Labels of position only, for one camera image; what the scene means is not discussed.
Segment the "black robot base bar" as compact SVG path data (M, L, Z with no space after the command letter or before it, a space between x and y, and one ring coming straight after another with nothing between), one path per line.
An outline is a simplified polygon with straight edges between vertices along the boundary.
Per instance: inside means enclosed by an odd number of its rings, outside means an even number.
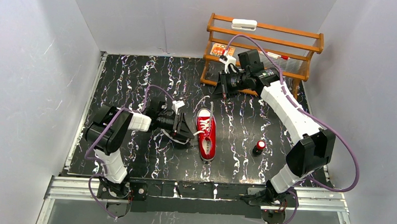
M285 220L286 210L298 206L294 189L277 193L265 185L138 177L121 184L100 179L97 198L125 201L134 212L244 215L278 223Z

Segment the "red canvas sneaker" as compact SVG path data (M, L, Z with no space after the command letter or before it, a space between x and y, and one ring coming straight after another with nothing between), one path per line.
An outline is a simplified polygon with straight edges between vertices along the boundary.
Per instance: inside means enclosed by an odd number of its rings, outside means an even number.
M216 121L209 109L198 111L196 126L200 156L204 161L211 161L216 152Z

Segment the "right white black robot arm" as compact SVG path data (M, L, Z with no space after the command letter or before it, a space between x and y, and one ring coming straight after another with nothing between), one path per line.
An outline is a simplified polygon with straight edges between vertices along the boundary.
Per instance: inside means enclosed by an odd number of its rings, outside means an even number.
M211 98L229 99L241 90L253 90L286 127L294 143L286 155L286 164L266 182L264 190L241 197L249 205L267 203L277 206L298 182L330 163L336 136L303 113L303 108L289 93L280 67L273 65L265 68L259 55L258 50L238 54L240 67L235 65L234 57L226 53L220 55L224 70L219 73Z

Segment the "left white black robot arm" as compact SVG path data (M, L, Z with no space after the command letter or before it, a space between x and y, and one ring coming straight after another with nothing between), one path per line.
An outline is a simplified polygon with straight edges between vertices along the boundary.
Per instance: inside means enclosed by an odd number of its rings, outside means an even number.
M107 105L99 109L84 137L91 143L87 152L94 152L93 159L103 167L99 180L111 196L126 198L131 191L129 173L120 152L128 131L160 129L170 140L182 145L195 138L185 114L180 111L183 105L183 101L152 100L142 113Z

